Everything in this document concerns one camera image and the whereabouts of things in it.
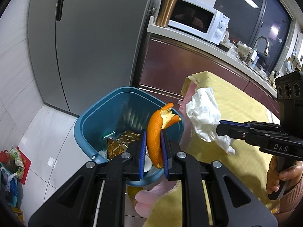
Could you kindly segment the pink sleeve right forearm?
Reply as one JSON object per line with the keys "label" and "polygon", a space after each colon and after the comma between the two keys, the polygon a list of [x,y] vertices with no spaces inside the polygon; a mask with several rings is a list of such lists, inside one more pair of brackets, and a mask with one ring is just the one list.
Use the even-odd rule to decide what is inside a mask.
{"label": "pink sleeve right forearm", "polygon": [[274,214],[278,221],[278,226],[282,226],[296,209],[302,199],[302,191],[303,185],[301,179],[292,190],[281,198],[279,211],[278,213]]}

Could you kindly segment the person right hand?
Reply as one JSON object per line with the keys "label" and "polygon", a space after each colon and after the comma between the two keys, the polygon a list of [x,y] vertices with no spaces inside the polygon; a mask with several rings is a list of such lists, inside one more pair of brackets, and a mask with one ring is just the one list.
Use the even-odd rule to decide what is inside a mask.
{"label": "person right hand", "polygon": [[269,170],[267,172],[266,191],[271,194],[277,192],[280,188],[280,182],[288,181],[286,191],[293,189],[302,178],[302,161],[297,161],[293,166],[281,172],[277,171],[276,156],[272,156]]}

